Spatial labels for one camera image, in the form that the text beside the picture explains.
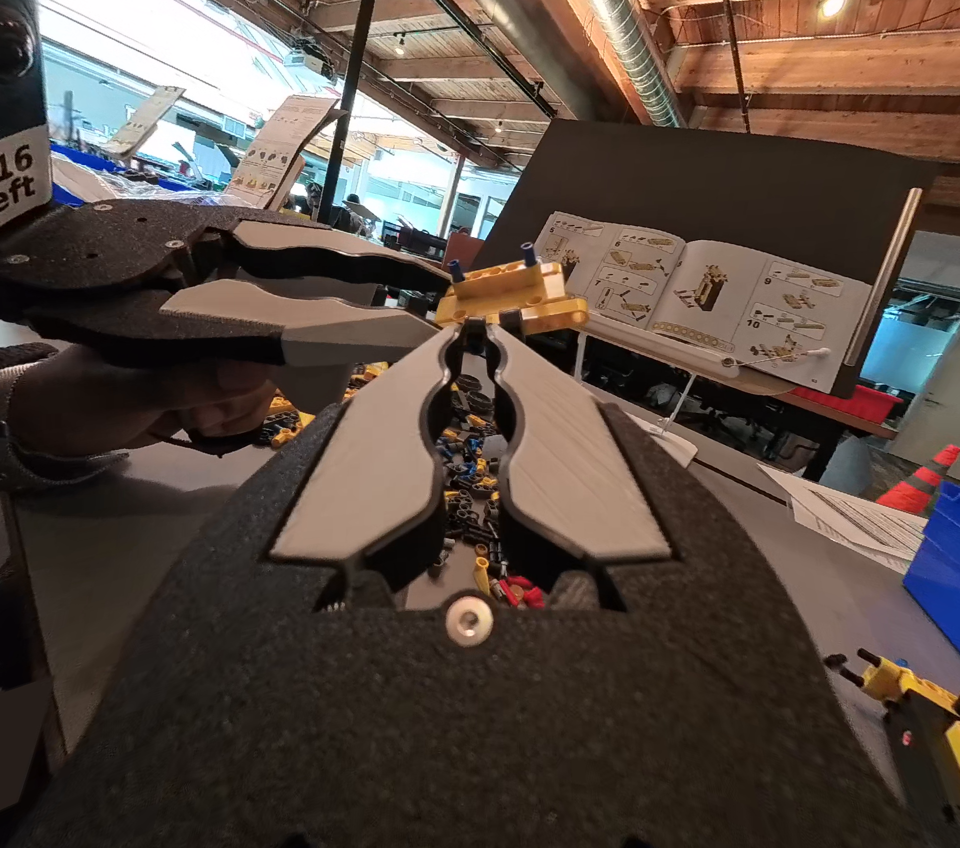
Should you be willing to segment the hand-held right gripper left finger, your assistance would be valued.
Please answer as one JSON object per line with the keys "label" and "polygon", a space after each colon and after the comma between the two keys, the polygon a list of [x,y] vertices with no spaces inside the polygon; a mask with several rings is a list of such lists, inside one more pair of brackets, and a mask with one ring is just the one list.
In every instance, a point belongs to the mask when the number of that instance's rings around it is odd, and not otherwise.
{"label": "hand-held right gripper left finger", "polygon": [[450,383],[451,327],[349,402],[270,551],[282,561],[357,564],[421,523],[442,495],[429,408]]}

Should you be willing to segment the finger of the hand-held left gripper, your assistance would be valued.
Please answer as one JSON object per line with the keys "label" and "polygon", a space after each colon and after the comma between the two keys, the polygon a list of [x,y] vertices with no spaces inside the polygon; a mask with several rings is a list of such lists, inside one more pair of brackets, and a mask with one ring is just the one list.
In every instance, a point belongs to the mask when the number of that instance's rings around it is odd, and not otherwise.
{"label": "finger of the hand-held left gripper", "polygon": [[252,218],[209,223],[191,244],[191,285],[244,271],[254,278],[325,278],[443,294],[451,278],[416,256],[402,254],[341,230],[290,220]]}
{"label": "finger of the hand-held left gripper", "polygon": [[360,363],[401,361],[418,349],[434,358],[442,334],[403,309],[338,298],[288,299],[253,283],[216,280],[174,294],[160,312],[204,327],[279,331],[279,367],[270,377],[294,407],[316,415],[341,401]]}

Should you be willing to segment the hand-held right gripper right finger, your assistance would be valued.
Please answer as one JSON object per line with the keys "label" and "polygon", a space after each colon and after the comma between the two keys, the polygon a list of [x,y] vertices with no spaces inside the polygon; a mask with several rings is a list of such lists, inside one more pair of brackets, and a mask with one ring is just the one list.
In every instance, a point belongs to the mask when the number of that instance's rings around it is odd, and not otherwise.
{"label": "hand-held right gripper right finger", "polygon": [[579,561],[663,561],[671,549],[598,401],[500,326],[494,382],[513,410],[505,508]]}

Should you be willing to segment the white book stand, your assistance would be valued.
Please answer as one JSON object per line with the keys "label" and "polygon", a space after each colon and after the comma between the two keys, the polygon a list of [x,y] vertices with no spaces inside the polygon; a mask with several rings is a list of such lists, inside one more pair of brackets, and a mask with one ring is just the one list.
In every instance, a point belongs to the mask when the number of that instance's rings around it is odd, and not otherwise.
{"label": "white book stand", "polygon": [[799,398],[796,385],[650,331],[592,315],[572,343],[576,380],[653,413],[653,424],[733,448],[819,481],[845,426]]}

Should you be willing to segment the yellow brick assembly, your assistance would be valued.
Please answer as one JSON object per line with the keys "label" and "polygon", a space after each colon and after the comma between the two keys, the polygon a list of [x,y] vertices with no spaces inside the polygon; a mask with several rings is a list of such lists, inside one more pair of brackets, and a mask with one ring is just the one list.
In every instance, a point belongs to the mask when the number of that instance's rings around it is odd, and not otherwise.
{"label": "yellow brick assembly", "polygon": [[568,290],[565,266],[541,258],[532,243],[520,251],[518,261],[469,272],[458,259],[447,261],[451,286],[438,302],[436,326],[478,321],[522,338],[586,326],[588,302]]}

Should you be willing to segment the instruction booklet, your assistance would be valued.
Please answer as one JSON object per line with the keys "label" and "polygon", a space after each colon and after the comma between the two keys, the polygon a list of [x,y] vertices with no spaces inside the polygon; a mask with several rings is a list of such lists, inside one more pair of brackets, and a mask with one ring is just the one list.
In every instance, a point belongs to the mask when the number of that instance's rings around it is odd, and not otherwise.
{"label": "instruction booklet", "polygon": [[552,213],[536,254],[592,315],[831,392],[870,286],[735,244]]}

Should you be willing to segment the person's left hand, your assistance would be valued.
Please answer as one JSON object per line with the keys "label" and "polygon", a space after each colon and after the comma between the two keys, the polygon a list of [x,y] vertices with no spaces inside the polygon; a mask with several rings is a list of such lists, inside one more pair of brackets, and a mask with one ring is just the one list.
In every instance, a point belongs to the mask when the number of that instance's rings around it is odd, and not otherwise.
{"label": "person's left hand", "polygon": [[258,364],[201,360],[127,369],[72,346],[14,383],[5,420],[30,453],[73,459],[149,446],[180,431],[245,434],[260,427],[276,388]]}

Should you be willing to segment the cardboard instruction sign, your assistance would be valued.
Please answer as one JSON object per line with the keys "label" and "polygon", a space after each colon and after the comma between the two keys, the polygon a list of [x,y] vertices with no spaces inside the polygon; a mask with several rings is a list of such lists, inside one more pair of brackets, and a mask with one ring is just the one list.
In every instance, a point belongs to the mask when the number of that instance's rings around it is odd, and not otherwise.
{"label": "cardboard instruction sign", "polygon": [[159,86],[129,115],[125,124],[101,147],[110,158],[130,159],[156,131],[162,118],[174,108],[186,89]]}
{"label": "cardboard instruction sign", "polygon": [[304,169],[302,152],[307,143],[343,115],[336,98],[288,96],[246,149],[224,195],[231,204],[282,209]]}

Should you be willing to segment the pile of small bricks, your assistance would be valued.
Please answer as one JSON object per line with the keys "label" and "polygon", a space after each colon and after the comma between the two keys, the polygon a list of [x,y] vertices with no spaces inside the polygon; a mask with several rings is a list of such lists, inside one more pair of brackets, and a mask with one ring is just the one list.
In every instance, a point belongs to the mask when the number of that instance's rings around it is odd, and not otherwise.
{"label": "pile of small bricks", "polygon": [[[453,386],[454,412],[457,419],[439,436],[436,450],[440,461],[441,493],[433,524],[443,530],[443,540],[435,563],[414,561],[406,549],[400,555],[381,550],[370,556],[357,556],[357,561],[346,567],[347,572],[361,569],[377,571],[385,579],[388,589],[404,605],[411,583],[421,588],[439,589],[444,584],[445,570],[453,562],[466,557],[466,582],[477,584],[481,593],[490,595],[512,607],[537,608],[544,606],[540,589],[527,578],[512,573],[507,565],[502,540],[498,536],[498,460],[493,442],[496,428],[492,422],[469,415],[467,400],[483,400],[479,382],[464,376]],[[332,424],[313,469],[304,479],[291,504],[286,519],[278,529],[297,525],[307,527],[334,527],[349,529],[339,511],[342,502],[318,502],[317,494],[309,488],[313,476],[332,473],[335,461],[345,462],[348,473],[359,474],[358,487],[347,489],[344,499],[366,502],[377,500],[367,489],[367,476],[374,469],[373,455],[366,454],[356,436],[349,444],[336,435],[347,414],[348,401],[342,405],[337,422]]]}

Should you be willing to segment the red plastic bin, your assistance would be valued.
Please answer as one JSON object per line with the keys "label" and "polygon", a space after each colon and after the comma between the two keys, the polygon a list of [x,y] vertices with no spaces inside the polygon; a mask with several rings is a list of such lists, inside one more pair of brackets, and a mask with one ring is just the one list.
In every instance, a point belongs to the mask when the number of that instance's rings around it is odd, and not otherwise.
{"label": "red plastic bin", "polygon": [[904,405],[901,398],[862,385],[855,387],[850,398],[838,398],[805,387],[797,387],[787,395],[875,424],[886,422],[895,409]]}

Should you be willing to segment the black backboard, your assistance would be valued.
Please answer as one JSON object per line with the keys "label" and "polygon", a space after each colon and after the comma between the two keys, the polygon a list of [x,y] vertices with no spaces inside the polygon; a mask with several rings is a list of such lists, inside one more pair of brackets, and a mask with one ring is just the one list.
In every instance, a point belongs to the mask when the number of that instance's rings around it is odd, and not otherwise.
{"label": "black backboard", "polygon": [[[475,265],[518,260],[561,212],[735,244],[872,287],[909,190],[937,174],[929,161],[845,144],[558,120]],[[828,395],[850,397],[861,367],[844,367]]]}

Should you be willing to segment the orange traffic cone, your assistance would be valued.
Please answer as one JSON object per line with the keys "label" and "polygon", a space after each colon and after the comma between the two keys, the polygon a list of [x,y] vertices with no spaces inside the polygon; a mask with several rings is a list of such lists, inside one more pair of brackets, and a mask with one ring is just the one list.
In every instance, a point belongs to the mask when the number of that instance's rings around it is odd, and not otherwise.
{"label": "orange traffic cone", "polygon": [[921,515],[937,494],[958,455],[959,446],[945,446],[928,463],[882,494],[876,503],[906,514]]}

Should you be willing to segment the silver metal bar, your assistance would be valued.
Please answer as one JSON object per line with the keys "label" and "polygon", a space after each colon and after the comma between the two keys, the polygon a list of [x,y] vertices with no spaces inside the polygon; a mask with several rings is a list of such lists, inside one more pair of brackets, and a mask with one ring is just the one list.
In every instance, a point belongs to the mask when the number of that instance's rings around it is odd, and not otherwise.
{"label": "silver metal bar", "polygon": [[876,280],[870,289],[866,306],[847,346],[843,360],[845,368],[858,369],[866,359],[886,302],[904,265],[924,193],[922,188],[913,187],[904,200],[891,241],[878,269]]}

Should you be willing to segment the blue bin with tag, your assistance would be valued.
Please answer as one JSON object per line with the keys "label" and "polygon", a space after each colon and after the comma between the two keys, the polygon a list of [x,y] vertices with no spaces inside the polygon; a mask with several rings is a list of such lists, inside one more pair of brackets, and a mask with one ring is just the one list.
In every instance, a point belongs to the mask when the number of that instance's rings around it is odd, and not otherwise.
{"label": "blue bin with tag", "polygon": [[959,486],[942,483],[903,586],[959,649]]}

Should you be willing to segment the yellow and black brick model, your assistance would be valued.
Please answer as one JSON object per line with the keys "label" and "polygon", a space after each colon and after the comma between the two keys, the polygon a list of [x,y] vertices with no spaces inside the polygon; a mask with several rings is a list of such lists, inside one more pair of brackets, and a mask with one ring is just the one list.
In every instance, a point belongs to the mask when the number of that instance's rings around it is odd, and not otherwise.
{"label": "yellow and black brick model", "polygon": [[883,723],[894,766],[909,804],[958,825],[958,695],[918,676],[910,667],[857,650],[866,662],[858,674],[843,654],[829,654],[823,665],[882,705]]}

